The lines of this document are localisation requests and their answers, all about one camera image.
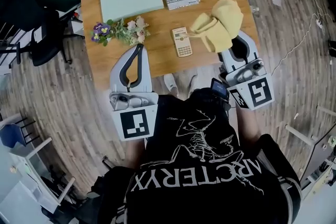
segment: blue chair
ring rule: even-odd
[[[30,139],[28,142],[26,141],[26,137],[30,136],[32,133],[24,135],[22,129],[29,125],[32,125],[35,122],[33,121],[20,127],[18,123],[23,122],[26,119],[27,118],[24,118],[16,123],[6,124],[0,129],[0,139],[4,146],[13,148],[16,142],[19,142],[21,145],[26,146],[35,139],[39,138],[39,136],[36,136],[35,138]]]

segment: flower bouquet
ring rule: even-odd
[[[132,46],[143,43],[145,37],[150,35],[146,29],[148,25],[141,16],[138,16],[135,21],[128,22],[127,25],[124,25],[124,19],[117,22],[108,20],[104,24],[97,23],[93,27],[91,40],[106,46],[110,39],[116,38]]]

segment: white cable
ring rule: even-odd
[[[327,15],[328,15],[329,18],[331,19],[331,21],[333,22],[333,19],[331,18],[331,16],[330,16],[328,13],[326,13],[326,14],[321,14],[321,13],[318,13],[318,12],[317,12],[317,14],[318,14],[318,15],[316,15],[315,13],[312,14],[312,16],[311,16],[311,18],[310,18],[310,25],[309,25],[308,31],[307,31],[306,34],[303,36],[301,42],[300,42],[298,45],[296,45],[294,48],[292,48],[289,52],[287,52],[286,56],[285,56],[284,58],[282,58],[282,59],[280,60],[279,64],[275,67],[275,69],[273,69],[271,76],[273,76],[275,70],[281,65],[282,61],[284,61],[284,60],[288,57],[288,55],[289,55],[290,53],[292,53],[296,48],[298,48],[298,47],[303,43],[303,41],[305,40],[307,34],[308,34],[309,31],[310,31],[311,24],[312,24],[312,19],[314,18],[314,16],[316,16],[316,18],[320,21],[320,17],[319,17],[319,16],[324,17],[324,16],[327,16]],[[323,33],[323,35],[325,35],[324,26],[322,26],[322,33]]]

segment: yellow cloth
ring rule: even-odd
[[[238,35],[243,14],[236,1],[219,0],[212,9],[213,17],[202,13],[190,27],[195,36],[210,52],[221,52],[232,47],[232,39]]]

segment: power cord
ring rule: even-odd
[[[318,8],[321,12],[323,12],[322,8],[320,8],[320,6],[317,4],[316,1],[315,1],[315,3],[316,3],[317,8]],[[289,52],[287,52],[286,56],[280,60],[279,64],[275,67],[275,69],[273,69],[272,74],[271,74],[272,76],[273,76],[274,72],[277,70],[277,68],[281,65],[282,61],[286,60],[286,58],[288,57],[288,55],[289,55],[290,53],[292,53],[296,48],[298,48],[298,47],[304,42],[304,40],[305,40],[307,34],[308,34],[309,31],[310,31],[310,28],[311,28],[311,25],[312,25],[312,19],[314,18],[314,16],[317,18],[317,20],[318,20],[319,22],[321,22],[321,20],[320,20],[320,16],[322,16],[322,17],[328,16],[328,17],[331,19],[331,21],[333,22],[333,19],[331,18],[331,16],[330,16],[328,13],[321,14],[321,13],[319,13],[318,10],[317,10],[317,14],[313,13],[312,16],[311,16],[311,18],[310,18],[310,24],[309,24],[308,31],[307,31],[306,34],[303,36],[301,42],[300,42],[298,45],[296,45],[294,48],[292,48]],[[324,30],[324,26],[323,26],[323,25],[322,25],[322,33],[323,33],[323,35],[325,35],[325,33],[326,33],[325,30]]]

